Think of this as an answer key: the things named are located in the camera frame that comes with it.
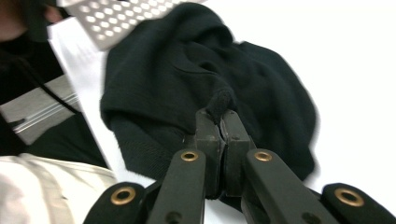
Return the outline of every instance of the white surface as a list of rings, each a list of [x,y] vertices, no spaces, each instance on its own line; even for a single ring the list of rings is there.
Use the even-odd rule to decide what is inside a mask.
[[[236,40],[282,55],[311,93],[320,120],[313,144],[318,169],[306,185],[318,192],[335,182],[355,186],[393,215],[395,4],[341,0],[247,0],[243,5],[225,0],[205,2],[223,18]],[[89,47],[90,41],[85,43],[86,36],[78,28],[73,20],[55,25],[52,44],[116,177],[139,180],[138,175],[124,170],[117,142],[99,117],[106,54]],[[205,212],[205,223],[243,223],[240,218],[220,221],[217,214],[209,215],[210,209]]]

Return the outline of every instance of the person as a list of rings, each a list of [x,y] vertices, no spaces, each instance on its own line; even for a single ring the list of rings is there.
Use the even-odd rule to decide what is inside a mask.
[[[47,7],[44,13],[50,22],[62,19],[55,7]],[[1,46],[12,45],[26,32],[21,2],[2,0]],[[0,136],[1,142],[8,137]],[[4,154],[0,157],[0,223],[82,223],[102,192],[116,183],[80,113],[48,129],[21,154]]]

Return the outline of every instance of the brass grommet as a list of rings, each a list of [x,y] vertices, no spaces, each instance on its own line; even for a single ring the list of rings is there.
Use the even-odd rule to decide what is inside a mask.
[[[186,151],[181,154],[183,161],[195,161],[198,159],[198,154],[194,151]]]
[[[270,161],[272,159],[271,154],[262,151],[254,153],[254,157],[259,161]]]
[[[361,207],[364,205],[363,198],[353,190],[340,188],[336,189],[334,194],[338,200],[350,206]]]
[[[136,191],[132,187],[122,187],[117,189],[111,195],[111,202],[115,205],[123,205],[129,203],[136,196]]]

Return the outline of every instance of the white cloth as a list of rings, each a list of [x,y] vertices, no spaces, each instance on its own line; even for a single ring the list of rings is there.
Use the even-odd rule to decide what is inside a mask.
[[[111,171],[31,154],[0,158],[0,223],[82,223]]]

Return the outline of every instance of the metal grater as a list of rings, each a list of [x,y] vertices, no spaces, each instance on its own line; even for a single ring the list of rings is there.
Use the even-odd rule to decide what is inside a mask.
[[[65,7],[100,50],[110,49],[146,19],[160,18],[188,0],[90,0]]]

